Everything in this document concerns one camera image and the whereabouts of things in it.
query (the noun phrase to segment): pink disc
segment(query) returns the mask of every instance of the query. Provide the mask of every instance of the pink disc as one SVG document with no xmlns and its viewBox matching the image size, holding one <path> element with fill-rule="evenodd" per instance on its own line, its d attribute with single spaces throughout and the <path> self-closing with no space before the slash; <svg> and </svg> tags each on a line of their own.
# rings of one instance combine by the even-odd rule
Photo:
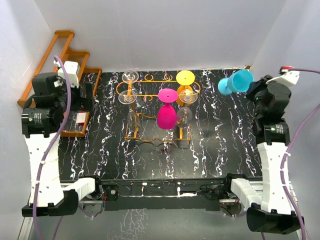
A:
<svg viewBox="0 0 320 240">
<path fill-rule="evenodd" d="M 167 103 L 158 112 L 156 123 L 161 129 L 173 129 L 177 123 L 177 115 L 175 109 Z"/>
<path fill-rule="evenodd" d="M 171 88 L 164 88 L 159 91 L 158 98 L 164 103 L 173 103 L 178 99 L 178 93 Z"/>
</svg>

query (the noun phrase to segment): tabletop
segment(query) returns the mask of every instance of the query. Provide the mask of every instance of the tabletop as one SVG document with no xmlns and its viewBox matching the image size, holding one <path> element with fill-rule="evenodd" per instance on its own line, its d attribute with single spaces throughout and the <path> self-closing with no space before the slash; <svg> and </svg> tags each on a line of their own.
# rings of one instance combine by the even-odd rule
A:
<svg viewBox="0 0 320 240">
<path fill-rule="evenodd" d="M 192 71 L 201 89 L 197 101 L 189 106 L 193 115 L 190 144 L 125 140 L 129 108 L 119 102 L 116 92 L 117 85 L 122 82 L 122 72 L 103 73 L 85 137 L 60 139 L 60 180 L 77 180 L 92 174 L 103 180 L 217 178 L 227 173 L 261 176 L 261 160 L 252 132 L 253 103 L 244 93 L 223 96 L 218 92 L 219 80 L 234 71 L 236 69 Z M 139 77 L 144 80 L 149 74 L 154 80 L 162 81 L 165 75 L 172 75 L 175 80 L 178 72 L 140 71 Z M 89 82 L 94 74 L 85 77 Z M 119 91 L 125 87 L 127 84 L 122 84 Z M 164 88 L 177 90 L 179 84 L 137 81 L 134 87 L 140 94 L 156 95 Z M 156 116 L 162 106 L 157 97 L 147 98 L 136 111 Z M 176 111 L 179 109 L 176 102 L 172 106 Z M 144 124 L 142 135 L 163 134 L 155 120 L 147 120 Z M 175 131 L 166 131 L 166 137 L 173 138 Z"/>
</svg>

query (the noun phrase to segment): white wall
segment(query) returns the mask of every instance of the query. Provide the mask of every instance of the white wall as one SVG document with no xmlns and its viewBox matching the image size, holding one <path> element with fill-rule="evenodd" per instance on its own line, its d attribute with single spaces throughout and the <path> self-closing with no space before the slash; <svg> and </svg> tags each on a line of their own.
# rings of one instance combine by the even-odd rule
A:
<svg viewBox="0 0 320 240">
<path fill-rule="evenodd" d="M 53 37 L 33 0 L 0 0 L 0 239 L 17 239 L 30 194 L 30 163 L 21 130 L 23 93 Z"/>
<path fill-rule="evenodd" d="M 254 77 L 277 76 L 281 66 L 320 70 L 320 2 L 288 0 L 252 66 Z M 320 103 L 320 75 L 301 73 L 284 115 L 291 138 Z M 300 133 L 288 160 L 289 176 L 310 239 L 320 239 L 320 113 Z"/>
<path fill-rule="evenodd" d="M 251 65 L 286 0 L 35 0 L 104 71 Z"/>
</svg>

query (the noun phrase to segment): yellow disc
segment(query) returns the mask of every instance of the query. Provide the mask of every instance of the yellow disc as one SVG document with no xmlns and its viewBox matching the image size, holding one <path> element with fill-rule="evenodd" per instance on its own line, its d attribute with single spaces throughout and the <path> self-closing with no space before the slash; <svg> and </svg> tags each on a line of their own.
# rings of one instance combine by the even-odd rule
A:
<svg viewBox="0 0 320 240">
<path fill-rule="evenodd" d="M 192 71 L 183 70 L 176 75 L 176 81 L 182 86 L 189 86 L 195 81 L 196 77 Z"/>
</svg>

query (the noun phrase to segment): gray floor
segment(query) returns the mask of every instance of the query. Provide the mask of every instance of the gray floor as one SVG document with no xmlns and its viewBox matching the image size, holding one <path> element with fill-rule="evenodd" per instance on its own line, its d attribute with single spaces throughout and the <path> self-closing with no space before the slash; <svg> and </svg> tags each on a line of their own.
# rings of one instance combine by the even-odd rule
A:
<svg viewBox="0 0 320 240">
<path fill-rule="evenodd" d="M 87 207 L 96 213 L 98 206 Z M 199 209 L 105 211 L 94 220 L 78 211 L 65 216 L 57 240 L 261 240 L 250 232 L 246 217 L 231 219 Z M 58 217 L 40 217 L 43 239 L 52 239 Z M 265 234 L 266 240 L 297 240 L 297 234 Z M 37 240 L 33 227 L 29 240 Z"/>
</svg>

